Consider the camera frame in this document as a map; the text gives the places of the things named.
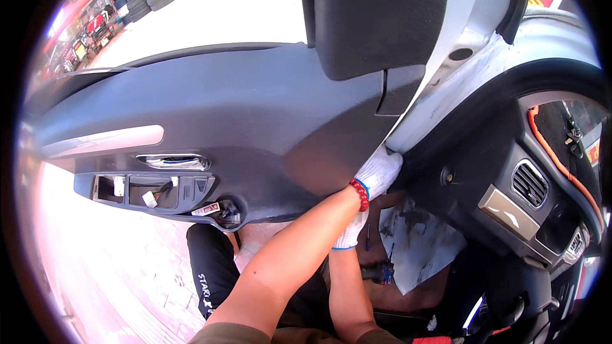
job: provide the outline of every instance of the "garage floor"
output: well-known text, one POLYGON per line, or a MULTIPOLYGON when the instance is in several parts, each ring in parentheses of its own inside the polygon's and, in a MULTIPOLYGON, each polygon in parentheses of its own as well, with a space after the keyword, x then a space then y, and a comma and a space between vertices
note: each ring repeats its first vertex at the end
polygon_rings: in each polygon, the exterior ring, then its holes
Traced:
MULTIPOLYGON (((225 42, 305 41, 301 0, 175 0, 127 25, 88 68, 225 42)), ((34 225, 50 298, 85 343, 183 343, 203 325, 189 266, 190 224, 76 195, 43 163, 34 225)), ((287 224, 241 229, 239 269, 287 224)))

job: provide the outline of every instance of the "person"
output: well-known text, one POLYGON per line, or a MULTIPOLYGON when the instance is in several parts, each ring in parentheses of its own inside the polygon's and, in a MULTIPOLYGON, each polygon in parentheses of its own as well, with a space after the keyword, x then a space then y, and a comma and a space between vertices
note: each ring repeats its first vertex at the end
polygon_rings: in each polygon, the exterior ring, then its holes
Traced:
POLYGON ((190 343, 401 343, 374 320, 355 249, 369 200, 386 193, 401 166, 400 154, 379 146, 351 184, 277 233, 241 274, 227 236, 191 226, 187 245, 206 324, 190 343), (328 256, 329 297, 318 271, 328 256))

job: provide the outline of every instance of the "chrome door handle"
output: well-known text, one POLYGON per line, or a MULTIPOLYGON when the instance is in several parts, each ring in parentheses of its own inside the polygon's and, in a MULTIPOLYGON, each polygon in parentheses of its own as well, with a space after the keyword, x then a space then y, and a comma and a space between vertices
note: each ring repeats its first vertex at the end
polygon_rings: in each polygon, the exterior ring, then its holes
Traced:
POLYGON ((136 159, 154 169, 204 171, 210 167, 210 161, 199 154, 142 154, 136 159))

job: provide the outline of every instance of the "air vent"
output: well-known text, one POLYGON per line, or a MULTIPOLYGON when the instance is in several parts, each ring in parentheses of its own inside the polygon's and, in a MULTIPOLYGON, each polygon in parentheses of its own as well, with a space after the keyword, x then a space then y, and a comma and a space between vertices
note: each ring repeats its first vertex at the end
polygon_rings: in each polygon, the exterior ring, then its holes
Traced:
POLYGON ((548 193, 548 185, 529 161, 521 161, 512 176, 512 188, 534 208, 539 208, 548 193))

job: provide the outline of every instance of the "white work glove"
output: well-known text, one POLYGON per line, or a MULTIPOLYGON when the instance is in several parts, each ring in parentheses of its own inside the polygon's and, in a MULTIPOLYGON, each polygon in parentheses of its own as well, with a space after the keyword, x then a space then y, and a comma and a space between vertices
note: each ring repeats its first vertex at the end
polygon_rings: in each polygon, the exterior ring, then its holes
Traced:
POLYGON ((400 173, 403 162, 404 158, 400 153, 387 154, 384 143, 374 151, 355 174, 355 179, 365 187, 369 200, 387 192, 400 173))
MULTIPOLYGON (((369 200, 387 192, 389 186, 397 178, 402 162, 402 155, 399 153, 387 154, 384 144, 374 151, 370 159, 355 175, 355 179, 360 181, 363 187, 365 187, 369 200)), ((357 235, 363 229, 369 212, 369 208, 364 212, 358 212, 336 243, 334 243, 332 249, 346 250, 355 247, 357 245, 357 235)))
POLYGON ((363 225, 365 225, 365 221, 368 220, 369 214, 370 208, 366 211, 358 212, 344 232, 342 232, 336 243, 333 244, 332 250, 346 250, 355 247, 357 245, 357 235, 359 235, 363 225))

